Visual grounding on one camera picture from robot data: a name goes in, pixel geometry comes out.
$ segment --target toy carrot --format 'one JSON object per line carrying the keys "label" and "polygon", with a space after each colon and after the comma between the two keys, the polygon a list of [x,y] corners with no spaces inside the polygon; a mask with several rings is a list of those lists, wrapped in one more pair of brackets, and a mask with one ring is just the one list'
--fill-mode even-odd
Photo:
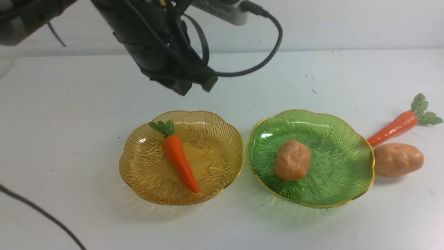
{"label": "toy carrot", "polygon": [[166,121],[166,123],[162,121],[158,123],[149,122],[148,125],[165,136],[162,141],[163,151],[176,169],[182,184],[193,193],[198,193],[199,187],[191,172],[190,164],[185,158],[182,141],[174,134],[173,122],[171,120]]}
{"label": "toy carrot", "polygon": [[436,125],[443,122],[435,113],[426,112],[427,108],[428,101],[425,100],[424,95],[421,93],[417,94],[410,105],[410,110],[401,113],[389,125],[370,137],[368,139],[370,145],[375,147],[394,136],[409,131],[417,124]]}

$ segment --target black wire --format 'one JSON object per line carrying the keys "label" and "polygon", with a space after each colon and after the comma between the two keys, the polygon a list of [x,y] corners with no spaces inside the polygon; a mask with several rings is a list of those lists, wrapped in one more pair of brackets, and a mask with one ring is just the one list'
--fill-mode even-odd
{"label": "black wire", "polygon": [[63,46],[66,47],[65,43],[62,41],[62,39],[60,38],[60,36],[57,34],[56,30],[54,29],[54,27],[52,26],[51,22],[48,22],[48,27],[49,30],[51,30],[51,33],[54,35],[54,37],[57,39],[57,41],[59,41],[59,43]]}
{"label": "black wire", "polygon": [[[130,2],[130,0],[125,0],[125,3],[136,13],[137,17],[143,22],[143,24],[145,24],[147,29],[150,30],[150,32],[153,34],[154,38],[161,44],[162,47],[164,47],[169,52],[169,54],[172,57],[175,57],[176,60],[178,60],[178,61],[180,61],[182,63],[189,63],[188,61],[184,60],[182,57],[176,55],[174,52],[171,51],[171,49],[169,47],[167,47],[165,45],[163,40],[151,28],[150,24],[145,20],[143,15],[134,6],[134,4],[132,2]],[[193,66],[196,69],[198,69],[198,70],[204,71],[204,72],[209,73],[211,75],[216,75],[218,77],[240,77],[240,76],[244,76],[244,75],[250,74],[252,72],[255,72],[255,71],[261,69],[262,67],[264,67],[268,62],[270,62],[270,60],[274,57],[274,55],[278,51],[279,47],[281,46],[282,37],[284,35],[284,32],[282,30],[281,24],[279,23],[279,21],[274,16],[272,16],[271,14],[269,14],[267,12],[266,13],[264,12],[264,14],[261,14],[261,16],[270,19],[274,23],[274,25],[276,26],[277,31],[278,31],[277,41],[276,41],[276,44],[275,44],[273,50],[270,52],[270,54],[262,62],[260,62],[259,64],[257,64],[254,67],[251,67],[249,69],[242,70],[242,71],[237,71],[237,72],[216,72],[216,71],[214,71],[210,67],[202,67],[202,66],[199,66],[199,65],[193,65]]]}
{"label": "black wire", "polygon": [[191,21],[191,23],[194,25],[194,28],[196,29],[202,47],[202,63],[204,65],[208,65],[208,61],[210,60],[210,48],[208,47],[208,41],[206,40],[205,34],[203,33],[203,30],[200,27],[199,23],[194,20],[194,18],[187,14],[183,15]]}
{"label": "black wire", "polygon": [[270,54],[268,54],[268,56],[262,62],[260,62],[258,65],[254,66],[254,67],[251,67],[246,70],[238,71],[238,72],[216,72],[217,76],[219,76],[219,77],[240,77],[240,76],[244,76],[244,75],[253,73],[253,72],[261,69],[262,67],[264,67],[267,63],[270,62],[270,60],[274,57],[274,55],[276,55],[276,52],[278,52],[279,47],[281,46],[282,37],[284,36],[284,31],[282,30],[281,24],[274,16],[272,16],[271,14],[268,13],[267,15],[264,15],[264,17],[270,19],[273,22],[273,24],[276,26],[277,32],[278,32],[276,44],[274,45],[274,48],[271,50]]}
{"label": "black wire", "polygon": [[50,215],[48,212],[43,210],[41,207],[39,207],[38,205],[36,205],[32,201],[28,200],[27,198],[12,192],[11,190],[7,189],[5,186],[3,186],[1,184],[0,184],[0,191],[4,194],[8,195],[9,197],[16,199],[16,200],[30,206],[35,211],[41,213],[44,217],[46,217],[47,219],[49,219],[50,221],[52,221],[53,223],[58,225],[63,231],[65,231],[76,242],[76,244],[80,247],[81,250],[86,250],[86,248],[83,246],[83,244],[80,242],[80,240],[63,223],[61,223],[54,216]]}

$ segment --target green plate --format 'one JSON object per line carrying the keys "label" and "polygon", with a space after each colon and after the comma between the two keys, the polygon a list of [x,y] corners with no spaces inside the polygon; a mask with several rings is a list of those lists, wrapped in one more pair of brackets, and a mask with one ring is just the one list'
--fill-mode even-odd
{"label": "green plate", "polygon": [[[279,148],[289,140],[307,145],[311,167],[298,181],[274,172]],[[370,144],[350,125],[332,115],[288,110],[259,122],[246,146],[247,164],[275,195],[310,207],[344,205],[373,184],[375,157]]]}

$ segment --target gold plate rim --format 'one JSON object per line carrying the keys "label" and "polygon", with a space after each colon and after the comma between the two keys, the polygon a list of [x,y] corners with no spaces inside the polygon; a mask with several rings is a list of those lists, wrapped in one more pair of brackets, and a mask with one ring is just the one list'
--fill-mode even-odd
{"label": "gold plate rim", "polygon": [[[209,114],[212,114],[212,115],[216,116],[218,119],[221,119],[222,122],[224,122],[225,124],[227,124],[228,126],[230,126],[231,128],[233,128],[233,129],[236,131],[237,135],[238,135],[239,138],[241,139],[241,143],[242,143],[241,146],[242,146],[242,147],[244,146],[244,141],[243,141],[242,135],[241,135],[241,133],[239,132],[239,130],[238,130],[236,127],[234,127],[233,125],[231,125],[230,123],[226,122],[226,121],[225,121],[221,116],[219,116],[218,114],[215,114],[215,113],[210,112],[210,111],[205,111],[205,110],[195,110],[195,111],[173,110],[173,111],[168,111],[168,112],[165,112],[165,113],[162,113],[162,114],[156,116],[156,117],[155,117],[154,119],[152,119],[150,122],[155,121],[157,118],[159,118],[159,117],[161,117],[161,116],[163,116],[163,115],[166,115],[166,114],[169,114],[169,113],[177,113],[177,112],[184,112],[184,113],[209,113]],[[142,128],[142,127],[144,127],[144,126],[146,126],[146,125],[148,125],[148,123],[145,123],[145,124],[139,126],[138,128],[134,129],[133,132],[131,132],[131,134],[130,134],[130,135],[128,136],[128,138],[127,138],[127,141],[125,142],[125,146],[124,146],[124,148],[123,148],[123,153],[122,153],[122,155],[120,156],[120,159],[119,159],[119,174],[120,174],[120,177],[123,179],[123,181],[125,182],[125,184],[127,184],[127,185],[131,188],[131,190],[133,190],[133,192],[134,192],[137,196],[141,197],[143,200],[148,201],[148,202],[151,202],[151,203],[153,203],[153,204],[164,205],[164,206],[190,206],[190,205],[196,205],[196,204],[199,204],[199,203],[206,202],[206,201],[208,201],[208,200],[210,200],[210,199],[212,199],[212,198],[218,196],[220,193],[222,193],[222,191],[224,191],[228,186],[230,186],[230,185],[231,185],[231,184],[232,184],[232,183],[233,183],[233,182],[239,177],[239,175],[241,174],[242,169],[243,169],[243,166],[244,166],[244,159],[245,159],[245,157],[244,157],[244,149],[241,150],[241,160],[242,160],[242,161],[241,161],[241,163],[240,163],[240,167],[239,167],[239,171],[238,171],[237,175],[233,178],[233,180],[232,180],[228,185],[226,185],[225,187],[223,187],[223,188],[222,188],[220,191],[218,191],[215,195],[210,196],[210,197],[207,197],[207,198],[205,198],[205,199],[202,199],[202,200],[200,200],[200,201],[198,201],[198,202],[188,203],[188,204],[180,204],[180,203],[160,203],[160,202],[155,202],[155,201],[152,201],[152,200],[145,199],[144,197],[140,196],[140,195],[134,190],[134,188],[133,188],[131,185],[129,185],[129,184],[125,181],[125,178],[122,176],[122,172],[121,172],[121,170],[122,170],[121,162],[122,162],[122,158],[123,158],[123,156],[124,156],[124,154],[125,154],[125,151],[126,151],[126,149],[127,149],[128,139],[131,137],[131,135],[134,133],[134,131],[136,131],[136,130],[138,130],[139,128]]]}
{"label": "gold plate rim", "polygon": [[[369,185],[369,187],[367,188],[366,191],[364,191],[362,194],[360,194],[360,195],[358,195],[358,196],[356,196],[356,197],[354,197],[354,198],[351,198],[349,201],[346,201],[346,202],[343,202],[343,203],[340,203],[340,204],[336,204],[336,205],[333,205],[333,206],[313,206],[313,205],[310,205],[310,204],[305,204],[305,203],[302,203],[302,202],[297,202],[297,201],[293,201],[293,200],[287,199],[287,198],[285,198],[285,197],[283,197],[283,196],[281,196],[281,195],[275,193],[274,191],[272,191],[270,188],[268,188],[268,187],[267,187],[267,186],[261,181],[261,179],[259,178],[259,176],[255,173],[255,171],[254,171],[253,168],[251,167],[250,161],[248,160],[248,156],[247,156],[247,155],[248,155],[248,152],[247,152],[247,151],[248,151],[249,145],[250,145],[250,143],[251,143],[251,139],[252,139],[252,137],[253,137],[253,131],[256,129],[257,126],[259,126],[261,123],[265,122],[266,120],[276,118],[276,117],[278,117],[278,116],[280,116],[280,115],[282,115],[282,114],[284,114],[284,113],[286,113],[286,112],[290,112],[290,111],[305,111],[305,112],[312,113],[313,115],[326,115],[326,116],[334,117],[334,118],[336,118],[336,119],[338,119],[338,120],[344,122],[348,127],[350,127],[350,128],[352,129],[352,131],[353,131],[356,135],[358,135],[359,137],[361,137],[361,138],[362,138],[362,139],[363,139],[363,140],[369,145],[369,147],[370,147],[370,149],[371,149],[371,152],[372,152],[372,157],[373,157],[373,162],[372,162],[372,173],[373,173],[373,175],[372,175],[372,182],[370,183],[370,185]],[[337,117],[337,116],[334,116],[334,115],[331,115],[331,114],[326,114],[326,113],[315,113],[315,112],[313,112],[313,111],[309,111],[309,110],[306,110],[306,109],[288,109],[288,110],[286,110],[286,111],[283,111],[283,112],[280,112],[280,113],[276,114],[275,116],[265,118],[265,119],[261,120],[260,122],[258,122],[258,123],[253,127],[253,129],[251,130],[251,132],[250,132],[250,137],[248,138],[247,144],[245,145],[244,156],[245,156],[245,161],[247,162],[247,165],[248,165],[248,167],[250,168],[250,170],[253,172],[253,174],[255,175],[255,177],[259,180],[259,183],[261,183],[262,186],[264,186],[266,189],[268,189],[268,191],[270,191],[272,194],[274,194],[274,195],[276,195],[276,196],[278,196],[278,197],[280,197],[280,198],[282,198],[282,199],[284,199],[284,200],[286,200],[286,201],[293,202],[293,203],[296,203],[296,204],[299,204],[299,205],[302,205],[302,206],[312,207],[312,208],[333,208],[333,207],[339,207],[339,206],[343,206],[343,205],[345,205],[345,204],[348,204],[348,203],[350,203],[350,202],[352,202],[352,201],[358,199],[359,197],[361,197],[361,196],[364,195],[365,193],[367,193],[367,191],[370,190],[370,188],[373,186],[373,183],[375,182],[375,152],[373,151],[373,147],[372,147],[372,146],[370,145],[370,143],[366,140],[366,138],[363,137],[363,136],[362,136],[361,134],[359,134],[358,132],[356,132],[356,130],[355,130],[355,129],[354,129],[354,128],[353,128],[348,122],[342,120],[341,118],[339,118],[339,117]]]}

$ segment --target black cable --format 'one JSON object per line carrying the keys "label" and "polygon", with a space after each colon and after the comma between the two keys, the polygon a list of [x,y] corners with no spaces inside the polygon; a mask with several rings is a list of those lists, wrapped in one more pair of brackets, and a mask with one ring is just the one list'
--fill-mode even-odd
{"label": "black cable", "polygon": [[57,39],[57,41],[59,41],[59,43],[63,46],[66,47],[65,43],[62,41],[62,39],[60,38],[60,36],[57,34],[56,30],[54,29],[54,27],[52,26],[51,22],[48,22],[48,27],[49,30],[51,30],[51,33],[54,35],[54,37]]}
{"label": "black cable", "polygon": [[32,209],[34,209],[35,211],[42,214],[44,217],[46,217],[47,219],[49,219],[50,221],[52,221],[53,223],[58,225],[63,231],[65,231],[76,242],[76,244],[80,247],[81,250],[86,250],[86,248],[83,246],[83,244],[80,242],[80,240],[63,223],[61,223],[54,216],[50,215],[48,212],[43,210],[41,207],[39,207],[38,205],[36,205],[32,201],[28,200],[27,198],[12,192],[11,190],[7,189],[5,186],[3,186],[1,184],[0,184],[0,191],[4,194],[8,195],[9,197],[16,199],[16,200],[30,206]]}
{"label": "black cable", "polygon": [[270,19],[274,23],[274,25],[276,26],[277,31],[278,31],[276,44],[274,45],[274,48],[271,50],[270,54],[268,54],[268,56],[262,62],[260,62],[258,65],[254,66],[254,67],[251,67],[246,70],[238,71],[238,72],[229,72],[229,73],[216,72],[217,76],[219,76],[219,77],[240,77],[240,76],[244,76],[244,75],[253,73],[253,72],[261,69],[262,67],[264,67],[267,63],[269,63],[271,61],[271,59],[274,57],[274,55],[276,55],[276,52],[278,52],[279,47],[281,46],[282,37],[284,36],[284,31],[282,29],[281,24],[274,16],[272,16],[271,14],[268,13],[267,15],[264,15],[264,17]]}
{"label": "black cable", "polygon": [[210,48],[208,47],[208,41],[206,40],[202,27],[200,27],[199,23],[196,20],[194,20],[194,18],[192,18],[191,16],[187,14],[183,15],[186,16],[191,21],[191,23],[194,25],[194,28],[196,29],[202,47],[202,62],[204,65],[208,65],[208,61],[210,60]]}
{"label": "black cable", "polygon": [[[183,58],[181,58],[180,56],[178,56],[177,54],[175,54],[174,52],[172,52],[171,49],[165,45],[163,40],[157,35],[157,33],[153,30],[153,28],[151,28],[149,23],[145,20],[145,18],[140,13],[140,11],[136,8],[136,6],[134,6],[134,4],[132,2],[130,2],[130,0],[125,0],[125,3],[136,13],[137,17],[139,17],[140,20],[143,22],[143,24],[145,24],[147,29],[149,29],[151,31],[151,33],[153,34],[154,38],[161,44],[162,47],[164,47],[169,52],[169,54],[172,57],[175,57],[176,60],[178,60],[178,61],[180,61],[182,63],[189,63],[189,62],[185,61]],[[202,66],[199,66],[199,65],[193,65],[196,69],[204,71],[204,72],[212,74],[212,75],[216,75],[218,77],[239,77],[239,76],[244,76],[244,75],[250,74],[252,72],[255,72],[255,71],[261,69],[268,62],[270,62],[270,60],[274,57],[274,55],[278,51],[279,47],[281,46],[282,37],[283,37],[283,34],[284,34],[284,31],[283,31],[282,26],[279,23],[279,21],[274,16],[272,16],[270,13],[265,11],[262,7],[260,7],[257,4],[254,4],[252,2],[243,1],[241,3],[240,7],[244,11],[248,11],[248,12],[251,12],[251,13],[253,13],[255,15],[263,16],[265,18],[268,18],[268,19],[270,19],[274,23],[274,25],[276,26],[277,31],[278,31],[278,37],[277,37],[277,41],[276,41],[276,44],[275,44],[273,50],[270,52],[270,54],[262,62],[260,62],[259,64],[257,64],[254,67],[251,67],[249,69],[242,70],[242,71],[237,71],[237,72],[216,72],[216,71],[214,71],[210,67],[202,67]]]}

